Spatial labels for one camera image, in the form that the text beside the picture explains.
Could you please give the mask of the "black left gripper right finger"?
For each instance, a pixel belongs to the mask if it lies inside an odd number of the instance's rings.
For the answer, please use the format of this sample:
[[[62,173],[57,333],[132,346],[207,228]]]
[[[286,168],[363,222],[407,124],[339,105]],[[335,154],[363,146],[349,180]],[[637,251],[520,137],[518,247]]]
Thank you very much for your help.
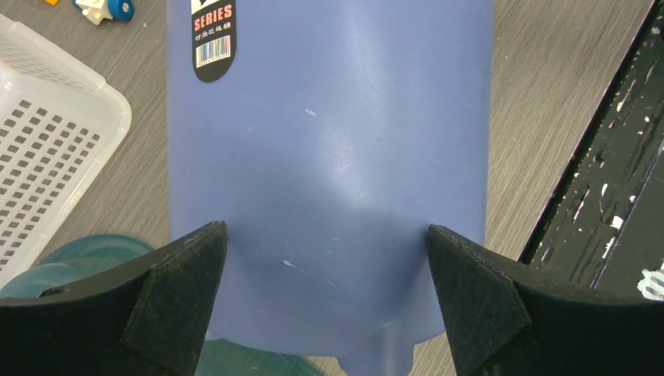
[[[660,375],[663,304],[582,287],[440,225],[427,253],[458,375]]]

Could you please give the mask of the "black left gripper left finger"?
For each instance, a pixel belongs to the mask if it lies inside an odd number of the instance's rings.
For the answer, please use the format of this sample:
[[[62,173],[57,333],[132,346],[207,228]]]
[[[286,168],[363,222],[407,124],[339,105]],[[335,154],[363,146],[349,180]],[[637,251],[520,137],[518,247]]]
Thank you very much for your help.
[[[1,300],[4,375],[192,375],[226,260],[223,221],[34,298]]]

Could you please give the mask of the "teal transparent plastic tub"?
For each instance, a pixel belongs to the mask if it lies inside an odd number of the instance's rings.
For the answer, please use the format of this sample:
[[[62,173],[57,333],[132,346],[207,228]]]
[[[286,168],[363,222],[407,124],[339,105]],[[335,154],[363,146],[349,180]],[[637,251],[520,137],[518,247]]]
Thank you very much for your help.
[[[73,240],[1,288],[3,298],[36,298],[44,290],[64,285],[153,250],[149,244],[117,234],[98,234]],[[196,375],[321,375],[300,356],[249,349],[226,340],[205,342]]]

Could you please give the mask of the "white perforated plastic basket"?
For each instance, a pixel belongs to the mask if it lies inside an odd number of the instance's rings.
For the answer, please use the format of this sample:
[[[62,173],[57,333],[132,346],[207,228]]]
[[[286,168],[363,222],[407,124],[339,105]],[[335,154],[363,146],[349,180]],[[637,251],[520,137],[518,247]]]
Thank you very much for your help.
[[[127,99],[1,18],[1,282],[28,270],[128,133]]]

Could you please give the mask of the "blue round bucket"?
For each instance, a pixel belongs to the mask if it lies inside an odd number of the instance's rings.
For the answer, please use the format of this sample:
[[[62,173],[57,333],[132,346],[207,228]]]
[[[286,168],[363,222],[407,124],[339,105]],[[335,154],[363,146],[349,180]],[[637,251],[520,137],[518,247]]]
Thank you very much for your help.
[[[406,375],[426,234],[485,238],[491,1],[168,1],[170,234],[227,256],[209,340]]]

